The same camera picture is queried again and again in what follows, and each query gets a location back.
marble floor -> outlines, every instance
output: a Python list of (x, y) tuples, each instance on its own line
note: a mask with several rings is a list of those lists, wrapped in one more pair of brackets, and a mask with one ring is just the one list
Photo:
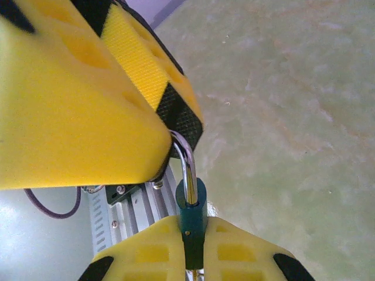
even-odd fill
[(156, 32), (202, 106), (213, 211), (316, 280), (374, 280), (375, 2), (188, 0)]

metal shackle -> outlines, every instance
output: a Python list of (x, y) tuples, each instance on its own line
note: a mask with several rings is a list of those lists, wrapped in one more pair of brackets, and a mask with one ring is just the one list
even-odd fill
[(193, 150), (181, 134), (175, 131), (171, 131), (171, 134), (173, 146), (181, 160), (183, 190), (186, 203), (189, 205), (195, 205), (198, 202), (198, 191)]

black corner tape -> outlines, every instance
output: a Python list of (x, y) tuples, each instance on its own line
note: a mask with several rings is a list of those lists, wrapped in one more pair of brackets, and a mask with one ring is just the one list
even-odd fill
[(97, 36), (103, 32), (112, 0), (71, 0)]
[(35, 33), (35, 28), (13, 0), (0, 0), (0, 15), (23, 31)]
[(91, 263), (78, 281), (102, 281), (113, 261), (112, 256), (105, 256)]
[(298, 260), (283, 253), (275, 254), (274, 260), (287, 281), (315, 281)]

yellow foam block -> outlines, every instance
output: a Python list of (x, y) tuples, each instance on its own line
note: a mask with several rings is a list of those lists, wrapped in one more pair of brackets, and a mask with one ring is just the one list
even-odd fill
[(200, 121), (203, 120), (189, 80), (147, 29), (115, 1), (110, 6), (101, 38), (154, 110), (170, 83)]
[(177, 216), (100, 252), (93, 262), (111, 256), (103, 281), (185, 281), (185, 256)]
[(12, 14), (0, 15), (0, 189), (154, 177), (169, 132), (71, 2), (5, 5)]
[(204, 242), (205, 281), (285, 281), (273, 256), (287, 250), (210, 217)]

purple cable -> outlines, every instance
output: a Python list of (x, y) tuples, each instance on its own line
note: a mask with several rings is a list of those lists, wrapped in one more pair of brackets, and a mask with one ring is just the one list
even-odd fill
[(33, 203), (33, 205), (35, 207), (37, 207), (39, 210), (41, 210), (41, 212), (43, 212), (44, 214), (46, 214), (47, 216), (51, 217), (51, 218), (56, 218), (58, 220), (62, 220), (64, 218), (69, 218), (71, 217), (72, 215), (74, 215), (76, 213), (76, 211), (78, 210), (78, 207), (80, 206), (80, 203), (81, 203), (81, 187), (77, 186), (77, 198), (76, 198), (76, 203), (73, 207), (73, 209), (71, 209), (69, 212), (65, 213), (65, 214), (57, 214), (57, 213), (54, 213), (53, 211), (50, 211), (48, 210), (36, 197), (35, 197), (35, 194), (31, 191), (31, 189), (24, 189), (27, 197), (30, 199), (31, 203)]

